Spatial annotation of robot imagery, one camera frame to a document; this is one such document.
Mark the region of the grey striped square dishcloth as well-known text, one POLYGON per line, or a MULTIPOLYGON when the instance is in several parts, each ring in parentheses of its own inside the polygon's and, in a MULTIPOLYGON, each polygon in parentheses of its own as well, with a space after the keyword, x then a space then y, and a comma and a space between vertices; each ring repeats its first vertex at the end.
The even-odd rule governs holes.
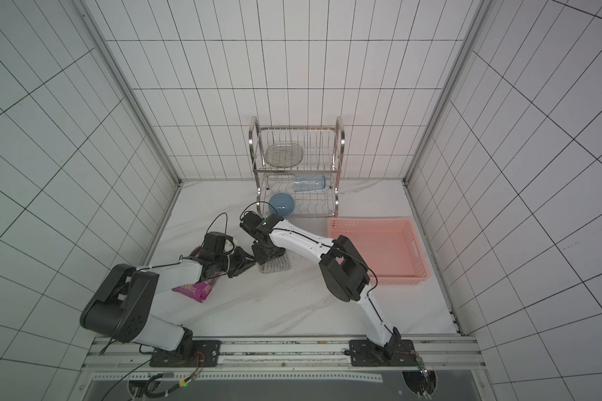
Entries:
POLYGON ((288 254, 274 257, 273 259, 268 260, 267 262, 259 264, 259 272, 262 274, 286 272, 291 268, 291 262, 289 260, 288 254))

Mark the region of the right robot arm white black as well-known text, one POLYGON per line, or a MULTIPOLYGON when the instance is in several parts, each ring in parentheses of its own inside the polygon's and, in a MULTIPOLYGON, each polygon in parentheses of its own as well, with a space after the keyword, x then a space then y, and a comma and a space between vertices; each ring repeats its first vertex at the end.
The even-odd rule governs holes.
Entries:
POLYGON ((242 214, 240 227, 254 239, 253 254, 262 272, 286 270, 291 267, 289 253, 295 253, 319 268, 330 294, 359 307, 370 330, 365 339, 349 341, 344 350, 353 367, 424 368, 413 342, 402 339, 376 307, 374 274, 349 238, 321 237, 276 214, 262 217, 252 211, 242 214))

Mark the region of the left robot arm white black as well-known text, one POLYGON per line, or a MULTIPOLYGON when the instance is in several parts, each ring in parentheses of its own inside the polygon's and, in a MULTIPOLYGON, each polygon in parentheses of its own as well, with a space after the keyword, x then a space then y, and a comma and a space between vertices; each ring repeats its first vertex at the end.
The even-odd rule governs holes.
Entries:
POLYGON ((210 232, 203 244, 177 262, 158 266, 114 266, 80 316, 80 326, 112 342, 153 348, 150 366, 192 366, 205 356, 192 331, 157 317, 156 295, 184 285, 209 284, 233 278, 256 264, 254 256, 237 247, 233 238, 210 232))

